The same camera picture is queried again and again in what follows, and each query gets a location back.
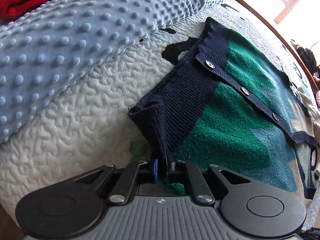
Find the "green navy knit cardigan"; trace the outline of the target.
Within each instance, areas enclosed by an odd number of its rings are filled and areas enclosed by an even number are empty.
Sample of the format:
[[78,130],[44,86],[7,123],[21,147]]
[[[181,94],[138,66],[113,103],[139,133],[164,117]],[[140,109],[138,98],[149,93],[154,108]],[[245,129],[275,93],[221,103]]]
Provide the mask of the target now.
[[212,18],[162,55],[174,68],[128,113],[156,158],[221,165],[313,198],[311,112],[284,72]]

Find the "dark clothes pile on sill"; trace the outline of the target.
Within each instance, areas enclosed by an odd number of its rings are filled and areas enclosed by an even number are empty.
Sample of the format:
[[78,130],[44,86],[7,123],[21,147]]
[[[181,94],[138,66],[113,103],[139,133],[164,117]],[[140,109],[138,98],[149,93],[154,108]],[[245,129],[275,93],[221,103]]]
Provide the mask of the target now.
[[291,44],[297,51],[297,54],[302,59],[303,63],[309,70],[312,75],[317,75],[319,71],[319,67],[316,62],[316,58],[313,52],[309,48],[304,48],[301,45],[297,44],[295,40],[291,40]]

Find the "panda print quilted bedspread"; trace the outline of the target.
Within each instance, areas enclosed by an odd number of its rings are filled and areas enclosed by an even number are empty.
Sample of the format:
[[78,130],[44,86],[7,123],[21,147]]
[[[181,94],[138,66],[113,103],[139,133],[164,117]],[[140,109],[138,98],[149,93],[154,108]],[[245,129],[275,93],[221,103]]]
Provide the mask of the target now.
[[216,5],[160,30],[95,67],[1,144],[1,205],[10,217],[26,194],[105,163],[124,167],[143,136],[128,111],[173,68],[165,48],[197,38],[208,17],[239,32],[290,78],[314,106],[306,75],[280,40],[236,1]]

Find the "white and pink garment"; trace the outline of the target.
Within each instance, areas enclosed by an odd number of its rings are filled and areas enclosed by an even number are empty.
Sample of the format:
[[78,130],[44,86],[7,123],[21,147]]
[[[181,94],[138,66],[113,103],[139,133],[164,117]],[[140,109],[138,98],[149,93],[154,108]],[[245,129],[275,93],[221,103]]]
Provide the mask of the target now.
[[296,87],[294,83],[290,83],[290,88],[296,101],[291,102],[297,121],[291,120],[290,123],[298,131],[306,132],[309,136],[319,140],[319,109],[315,100],[308,97],[302,87]]

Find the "wooden window sill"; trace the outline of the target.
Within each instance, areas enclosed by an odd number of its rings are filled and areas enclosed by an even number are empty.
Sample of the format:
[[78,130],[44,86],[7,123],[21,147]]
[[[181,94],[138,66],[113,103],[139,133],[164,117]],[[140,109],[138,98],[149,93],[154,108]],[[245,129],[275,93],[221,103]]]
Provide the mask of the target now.
[[245,7],[248,11],[250,11],[256,18],[258,18],[272,33],[277,37],[278,40],[281,41],[281,43],[287,48],[287,50],[291,53],[291,55],[296,59],[297,63],[300,65],[302,70],[304,71],[310,86],[312,88],[312,91],[314,93],[317,93],[319,91],[319,88],[317,86],[316,81],[313,79],[313,76],[311,75],[310,71],[296,52],[295,48],[285,40],[283,36],[279,33],[276,26],[269,22],[267,19],[265,19],[259,12],[257,12],[249,3],[247,0],[235,0],[238,3],[240,3],[243,7]]

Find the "light blue dotted blanket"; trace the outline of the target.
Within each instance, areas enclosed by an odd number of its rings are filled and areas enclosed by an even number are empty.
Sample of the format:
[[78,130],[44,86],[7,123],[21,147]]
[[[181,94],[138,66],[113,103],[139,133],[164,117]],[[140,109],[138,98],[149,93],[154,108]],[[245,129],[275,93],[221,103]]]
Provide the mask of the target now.
[[1,142],[94,67],[225,0],[52,0],[1,26]]

